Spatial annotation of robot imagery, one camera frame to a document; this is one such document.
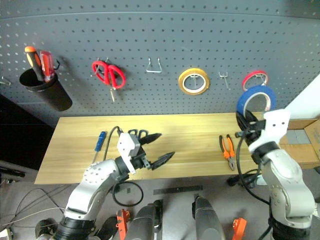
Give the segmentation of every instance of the pliers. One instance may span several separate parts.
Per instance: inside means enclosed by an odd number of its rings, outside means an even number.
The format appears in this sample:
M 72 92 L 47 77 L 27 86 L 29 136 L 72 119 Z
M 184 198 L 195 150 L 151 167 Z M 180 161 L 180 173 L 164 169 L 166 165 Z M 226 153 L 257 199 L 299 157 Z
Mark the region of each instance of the pliers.
M 234 157 L 236 156 L 234 151 L 234 144 L 229 134 L 226 135 L 226 139 L 228 140 L 228 143 L 229 143 L 230 153 L 227 151 L 225 147 L 225 142 L 222 135 L 219 136 L 220 148 L 221 148 L 221 151 L 223 152 L 224 158 L 228 160 L 230 169 L 234 171 L 236 168 L 235 159 L 234 159 Z

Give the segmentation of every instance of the red scissors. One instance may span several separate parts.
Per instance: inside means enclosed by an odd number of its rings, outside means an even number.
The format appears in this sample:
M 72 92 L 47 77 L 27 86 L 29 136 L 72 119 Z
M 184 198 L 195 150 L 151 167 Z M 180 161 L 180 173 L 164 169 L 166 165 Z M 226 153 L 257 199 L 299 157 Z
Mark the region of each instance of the red scissors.
M 97 71 L 97 68 L 103 72 L 103 77 L 100 75 L 100 72 Z M 125 74 L 115 65 L 108 65 L 104 61 L 94 61 L 92 63 L 92 70 L 96 73 L 98 79 L 101 80 L 105 85 L 110 85 L 109 74 L 111 77 L 111 85 L 114 89 L 120 89 L 126 84 L 126 76 Z M 122 78 L 122 83 L 120 85 L 117 84 L 115 72 Z

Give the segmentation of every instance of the cable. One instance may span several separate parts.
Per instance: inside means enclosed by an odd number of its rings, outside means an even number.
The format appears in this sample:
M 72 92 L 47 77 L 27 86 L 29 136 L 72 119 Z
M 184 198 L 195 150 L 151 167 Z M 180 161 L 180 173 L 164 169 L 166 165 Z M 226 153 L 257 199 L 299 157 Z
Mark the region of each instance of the cable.
M 106 141 L 106 146 L 105 146 L 105 151 L 104 151 L 104 155 L 103 155 L 103 161 L 106 160 L 107 158 L 107 152 L 108 152 L 108 148 L 109 148 L 109 144 L 110 144 L 110 140 L 111 140 L 111 136 L 114 133 L 114 131 L 117 129 L 118 133 L 122 132 L 121 128 L 119 126 L 115 126 L 114 128 L 112 128 L 112 130 L 110 131 L 110 134 L 108 136 L 108 140 Z
M 41 198 L 43 198 L 43 197 L 45 197 L 45 196 L 47 196 L 47 197 L 53 202 L 53 204 L 55 204 L 57 207 L 59 207 L 59 206 L 55 203 L 55 201 L 52 199 L 52 197 L 55 196 L 55 195 L 57 195 L 57 194 L 59 194 L 60 192 L 62 192 L 62 191 L 64 191 L 64 190 L 66 190 L 66 189 L 69 188 L 71 185 L 67 186 L 66 188 L 62 189 L 61 191 L 59 191 L 59 192 L 57 192 L 57 193 L 55 193 L 55 194 L 53 194 L 53 195 L 51 195 L 51 196 L 49 196 L 49 194 L 52 193 L 52 192 L 54 192 L 54 191 L 56 191 L 56 190 L 59 189 L 59 188 L 62 188 L 63 186 L 64 186 L 64 185 L 58 186 L 58 187 L 54 188 L 53 190 L 51 190 L 51 191 L 49 191 L 49 192 L 46 192 L 46 191 L 43 190 L 42 188 L 35 188 L 35 189 L 30 190 L 29 192 L 27 192 L 27 193 L 24 195 L 24 197 L 23 197 L 23 198 L 21 199 L 21 201 L 19 202 L 18 207 L 16 208 L 15 213 L 14 213 L 14 214 L 8 214 L 8 215 L 6 215 L 5 217 L 10 216 L 10 215 L 14 215 L 14 217 L 10 220 L 10 222 L 12 222 L 19 214 L 27 211 L 28 209 L 30 209 L 30 208 L 34 207 L 35 205 L 37 205 L 37 204 L 41 203 L 42 201 L 44 201 L 45 199 L 37 202 L 38 200 L 40 200 Z M 28 205 L 24 206 L 21 210 L 19 210 L 19 208 L 20 208 L 22 202 L 24 201 L 24 199 L 25 199 L 30 193 L 32 193 L 32 192 L 35 191 L 35 190 L 41 190 L 41 191 L 43 191 L 43 192 L 44 192 L 44 195 L 38 197 L 37 199 L 35 199 L 35 200 L 33 200 L 32 202 L 30 202 Z
M 43 200 L 40 200 L 40 199 L 41 199 L 42 197 L 44 197 L 44 196 L 47 196 L 47 197 L 53 202 L 53 204 L 55 204 L 57 207 L 59 207 L 59 206 L 55 203 L 55 201 L 53 201 L 52 197 L 55 196 L 55 195 L 57 195 L 57 194 L 59 194 L 59 193 L 61 193 L 61 192 L 63 192 L 64 190 L 66 190 L 67 188 L 69 188 L 71 185 L 66 186 L 65 188 L 61 189 L 60 191 L 56 192 L 55 194 L 52 194 L 52 195 L 50 195 L 50 196 L 49 196 L 49 194 L 52 193 L 52 192 L 54 192 L 55 190 L 57 190 L 57 189 L 59 189 L 59 188 L 62 188 L 63 186 L 64 186 L 64 185 L 61 185 L 61 186 L 59 186 L 59 187 L 57 187 L 57 188 L 55 188 L 55 189 L 53 189 L 53 190 L 51 190 L 51 191 L 49 191 L 49 192 L 47 192 L 47 193 L 46 193 L 42 188 L 36 188 L 36 190 L 42 190 L 42 191 L 44 192 L 44 195 L 41 196 L 41 197 L 39 197 L 39 198 L 37 198 L 36 200 L 30 202 L 28 205 L 26 205 L 22 210 L 19 211 L 19 214 L 20 214 L 20 213 L 23 213 L 23 212 L 25 212 L 25 211 L 27 211 L 27 210 L 29 210 L 29 209 L 31 209 L 31 208 L 33 208 L 33 207 L 34 207 L 35 205 L 37 205 L 37 204 L 45 201 L 46 198 L 43 199 Z
M 257 179 L 257 177 L 260 175 L 261 165 L 259 164 L 259 165 L 258 165 L 258 168 L 255 169 L 255 170 L 256 170 L 255 175 L 248 177 L 248 178 L 252 178 L 252 179 L 246 182 L 247 185 L 253 183 L 253 182 Z M 253 170 L 247 171 L 246 173 L 243 174 L 243 176 L 245 176 L 245 178 L 246 178 L 246 175 L 247 175 L 248 173 L 250 173 L 250 172 L 253 172 Z
M 121 203 L 119 202 L 117 199 L 116 199 L 116 196 L 115 196 L 115 190 L 116 190 L 116 187 L 121 185 L 121 184 L 133 184 L 135 186 L 138 187 L 138 189 L 141 191 L 141 198 L 139 201 L 137 201 L 136 203 L 133 203 L 133 204 L 124 204 L 124 203 Z M 117 182 L 113 185 L 112 187 L 112 198 L 113 200 L 115 201 L 116 204 L 120 205 L 120 206 L 123 206 L 123 207 L 134 207 L 136 205 L 138 205 L 139 203 L 142 202 L 142 200 L 144 199 L 144 191 L 142 190 L 142 188 L 135 182 L 133 181 L 123 181 L 123 182 Z
M 271 230 L 271 226 L 269 225 L 268 228 L 264 231 L 264 233 L 262 233 L 262 235 L 259 237 L 258 240 L 264 239 L 264 237 L 267 236 L 267 234 L 270 232 L 270 230 Z
M 48 225 L 44 225 L 44 226 L 41 226 L 42 228 L 44 227 L 49 227 L 49 226 L 52 226 L 52 225 L 58 225 L 58 223 L 51 223 L 51 224 L 48 224 Z M 35 228 L 36 226 L 19 226 L 19 225 L 14 225 L 15 228 Z
M 243 131 L 243 134 L 242 134 L 242 136 L 241 136 L 241 138 L 240 138 L 240 141 L 239 141 L 239 143 L 238 143 L 238 146 L 237 146 L 237 148 L 236 148 L 236 154 L 235 154 L 236 167 L 237 167 L 237 169 L 238 169 L 238 174 L 239 174 L 239 177 L 240 177 L 240 181 L 241 181 L 241 184 L 243 185 L 243 187 L 245 188 L 245 190 L 246 190 L 251 196 L 253 196 L 254 198 L 258 199 L 259 201 L 261 201 L 261 202 L 269 205 L 270 203 L 269 203 L 268 201 L 266 201 L 266 200 L 264 200 L 263 198 L 255 195 L 255 194 L 248 188 L 247 184 L 245 183 L 244 176 L 243 176 L 243 174 L 242 174 L 242 172 L 241 172 L 241 167 L 240 167 L 240 147 L 241 147 L 242 142 L 244 141 L 244 139 L 245 139 L 245 137 L 246 137 L 246 135 L 247 135 L 247 131 L 248 131 L 248 129 L 246 129 L 246 130 Z
M 48 210 L 53 210 L 53 209 L 64 209 L 64 210 L 65 210 L 64 207 L 52 207 L 52 208 L 44 209 L 44 210 L 41 210 L 41 211 L 37 211 L 37 212 L 35 212 L 35 213 L 32 213 L 32 214 L 30 214 L 30 215 L 28 215 L 28 216 L 25 216 L 25 217 L 23 217 L 23 218 L 20 218 L 20 219 L 18 219 L 18 220 L 15 220 L 15 221 L 11 221 L 11 222 L 2 224 L 2 226 L 6 226 L 6 225 L 9 225 L 9 224 L 14 224 L 14 223 L 19 222 L 19 221 L 21 221 L 21 220 L 23 220 L 23 219 L 29 218 L 29 217 L 31 217 L 31 216 L 33 216 L 33 215 L 36 215 L 36 214 L 39 214 L 39 213 L 42 213 L 42 212 L 45 212 L 45 211 L 48 211 Z

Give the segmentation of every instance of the orange clamp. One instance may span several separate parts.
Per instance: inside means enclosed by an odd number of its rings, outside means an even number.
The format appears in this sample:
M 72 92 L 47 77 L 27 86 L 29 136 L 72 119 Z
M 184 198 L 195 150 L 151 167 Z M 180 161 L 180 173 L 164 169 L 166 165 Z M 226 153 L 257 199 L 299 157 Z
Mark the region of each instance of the orange clamp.
M 242 238 L 245 235 L 245 229 L 246 229 L 246 225 L 247 225 L 247 220 L 245 220 L 244 218 L 240 217 L 237 218 L 233 221 L 233 238 L 232 240 L 242 240 Z
M 116 219 L 118 221 L 118 223 L 116 224 L 116 227 L 119 230 L 120 240 L 125 240 L 126 238 L 126 234 L 128 231 L 127 222 L 129 218 L 130 218 L 129 211 L 126 211 L 124 209 L 121 209 L 116 213 Z

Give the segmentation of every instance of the scissors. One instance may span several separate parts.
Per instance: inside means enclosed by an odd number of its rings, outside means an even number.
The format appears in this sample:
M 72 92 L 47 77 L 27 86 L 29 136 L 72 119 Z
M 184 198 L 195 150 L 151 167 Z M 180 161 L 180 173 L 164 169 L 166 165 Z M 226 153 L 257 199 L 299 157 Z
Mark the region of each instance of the scissors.
M 97 76 L 97 78 L 100 79 L 101 82 L 103 82 L 105 85 L 108 85 L 110 87 L 110 94 L 112 97 L 112 101 L 115 102 L 114 90 L 123 88 L 124 85 L 126 84 L 126 76 L 124 72 L 121 71 L 120 68 L 118 68 L 117 66 L 107 64 L 106 62 L 100 61 L 100 60 L 94 61 L 92 63 L 92 70 Z M 121 77 L 122 79 L 121 84 L 117 84 L 115 72 Z

